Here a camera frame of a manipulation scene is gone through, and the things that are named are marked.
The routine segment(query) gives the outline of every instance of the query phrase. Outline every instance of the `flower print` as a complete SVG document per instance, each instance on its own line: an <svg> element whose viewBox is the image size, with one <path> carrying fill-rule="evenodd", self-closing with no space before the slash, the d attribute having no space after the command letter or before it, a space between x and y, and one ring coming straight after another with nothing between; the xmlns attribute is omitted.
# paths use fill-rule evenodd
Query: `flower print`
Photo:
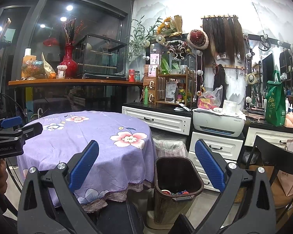
<svg viewBox="0 0 293 234"><path fill-rule="evenodd" d="M43 126L44 130L48 131L53 131L53 130L62 130L64 128L64 124L56 124L56 123L51 123L50 125L45 125Z"/></svg>
<svg viewBox="0 0 293 234"><path fill-rule="evenodd" d="M70 118L65 119L66 121L73 121L76 123L83 122L84 120L88 120L86 116L71 116Z"/></svg>
<svg viewBox="0 0 293 234"><path fill-rule="evenodd" d="M93 188L89 188L89 189L87 189L87 191L85 193L85 197L79 196L77 198L77 200L79 201L79 203L81 205L88 204L90 202L93 202L95 200L103 198L107 192L109 192L109 191L103 190L99 193L97 190L95 190Z"/></svg>
<svg viewBox="0 0 293 234"><path fill-rule="evenodd" d="M26 178L26 176L27 176L27 173L28 173L28 169L24 169L24 170L23 170L23 175L24 175L24 178Z"/></svg>
<svg viewBox="0 0 293 234"><path fill-rule="evenodd" d="M118 132L118 135L113 135L110 137L111 140L116 141L114 144L118 147L127 147L129 145L134 146L139 149L143 149L144 140L147 138L145 133L134 133L130 132Z"/></svg>

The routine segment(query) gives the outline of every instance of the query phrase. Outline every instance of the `blue gripper pad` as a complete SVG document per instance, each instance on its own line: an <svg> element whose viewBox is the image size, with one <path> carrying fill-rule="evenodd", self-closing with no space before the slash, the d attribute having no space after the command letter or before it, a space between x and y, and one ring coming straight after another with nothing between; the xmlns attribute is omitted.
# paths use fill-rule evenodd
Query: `blue gripper pad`
<svg viewBox="0 0 293 234"><path fill-rule="evenodd" d="M0 126L4 129L9 129L9 128L12 128L14 126L18 126L21 124L22 124L22 118L20 116L16 116L13 118L8 118L8 119L2 120Z"/></svg>
<svg viewBox="0 0 293 234"><path fill-rule="evenodd" d="M225 190L225 175L216 160L200 140L195 143L195 154L214 188L220 192Z"/></svg>
<svg viewBox="0 0 293 234"><path fill-rule="evenodd" d="M90 169L99 155L99 145L96 141L91 140L82 152L83 156L72 169L69 178L69 189L74 192L81 188Z"/></svg>

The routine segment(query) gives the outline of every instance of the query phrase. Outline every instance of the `green shopping bag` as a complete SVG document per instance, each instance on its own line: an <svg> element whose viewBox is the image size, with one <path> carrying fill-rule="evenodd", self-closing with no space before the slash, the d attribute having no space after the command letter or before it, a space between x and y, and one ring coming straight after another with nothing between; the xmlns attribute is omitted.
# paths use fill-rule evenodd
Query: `green shopping bag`
<svg viewBox="0 0 293 234"><path fill-rule="evenodd" d="M279 71L275 70L272 74L274 78L277 74L278 81L267 82L267 104L265 119L270 124L279 127L284 124L285 121L285 94L282 82L280 81Z"/></svg>

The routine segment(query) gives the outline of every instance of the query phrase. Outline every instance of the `wooden counter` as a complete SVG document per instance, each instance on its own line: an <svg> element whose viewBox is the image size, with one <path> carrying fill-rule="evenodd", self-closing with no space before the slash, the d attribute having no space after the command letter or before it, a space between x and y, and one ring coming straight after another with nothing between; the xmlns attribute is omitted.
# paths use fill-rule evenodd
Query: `wooden counter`
<svg viewBox="0 0 293 234"><path fill-rule="evenodd" d="M10 81L11 88L16 87L42 87L56 85L113 85L113 86L138 86L142 87L143 83L135 83L120 80L100 80L100 79L35 79L35 80L20 80Z"/></svg>

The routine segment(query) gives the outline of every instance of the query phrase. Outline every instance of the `decorative hat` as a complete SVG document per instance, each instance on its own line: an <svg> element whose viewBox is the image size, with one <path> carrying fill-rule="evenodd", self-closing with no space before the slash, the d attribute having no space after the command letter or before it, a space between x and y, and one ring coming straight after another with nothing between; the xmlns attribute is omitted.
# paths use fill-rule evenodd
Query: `decorative hat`
<svg viewBox="0 0 293 234"><path fill-rule="evenodd" d="M190 44L198 49L206 49L208 47L208 36L202 30L192 30L189 32L188 41Z"/></svg>

